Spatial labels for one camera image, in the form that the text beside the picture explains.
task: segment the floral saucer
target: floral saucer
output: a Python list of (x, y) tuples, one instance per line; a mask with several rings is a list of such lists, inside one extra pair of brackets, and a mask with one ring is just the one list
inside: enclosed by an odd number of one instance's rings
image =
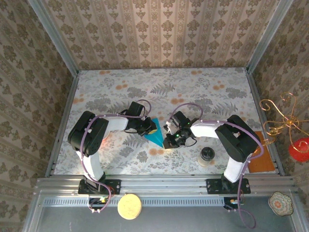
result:
[(293, 213), (291, 198), (280, 192), (274, 192), (269, 198), (268, 204), (272, 211), (278, 216), (286, 216)]

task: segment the floral tablecloth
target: floral tablecloth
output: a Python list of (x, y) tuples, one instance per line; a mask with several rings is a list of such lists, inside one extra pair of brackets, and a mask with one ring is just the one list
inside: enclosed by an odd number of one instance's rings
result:
[[(199, 104), (203, 119), (225, 120), (237, 114), (253, 130), (262, 129), (244, 68), (82, 71), (54, 174), (83, 173), (67, 136), (85, 110), (118, 113), (138, 99), (151, 102), (149, 116), (159, 119), (163, 134), (170, 113), (185, 102)], [(190, 119), (200, 113), (194, 106), (180, 110)], [(215, 158), (208, 167), (201, 167), (197, 157), (206, 146), (214, 149)], [(192, 147), (164, 150), (144, 137), (122, 131), (111, 132), (99, 149), (107, 174), (221, 174), (228, 157), (218, 139), (198, 138)]]

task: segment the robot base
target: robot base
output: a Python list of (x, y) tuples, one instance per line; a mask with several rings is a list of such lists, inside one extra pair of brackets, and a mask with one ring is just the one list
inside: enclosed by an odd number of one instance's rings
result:
[[(207, 179), (206, 187), (208, 194), (237, 194), (239, 180), (235, 183), (225, 181), (224, 179)], [(242, 179), (241, 188), (243, 194), (250, 194), (250, 185), (248, 179)]]
[[(111, 187), (112, 195), (120, 194), (121, 180), (105, 179), (104, 175), (99, 182)], [(108, 191), (103, 186), (92, 182), (84, 176), (84, 178), (79, 182), (78, 194), (108, 195)]]

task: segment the metal grate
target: metal grate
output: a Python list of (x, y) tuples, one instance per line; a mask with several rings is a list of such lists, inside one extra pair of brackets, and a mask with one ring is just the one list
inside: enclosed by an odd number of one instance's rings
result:
[[(113, 198), (110, 206), (117, 206), (120, 197)], [(186, 206), (224, 206), (223, 197), (140, 197), (142, 206), (186, 207)], [(46, 197), (45, 207), (81, 207), (88, 205), (87, 197)]]

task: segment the small jar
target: small jar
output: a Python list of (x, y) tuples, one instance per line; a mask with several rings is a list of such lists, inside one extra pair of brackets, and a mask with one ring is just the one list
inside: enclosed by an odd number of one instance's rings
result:
[(211, 147), (205, 147), (202, 149), (201, 154), (197, 158), (197, 161), (202, 167), (207, 167), (213, 158), (214, 150)]

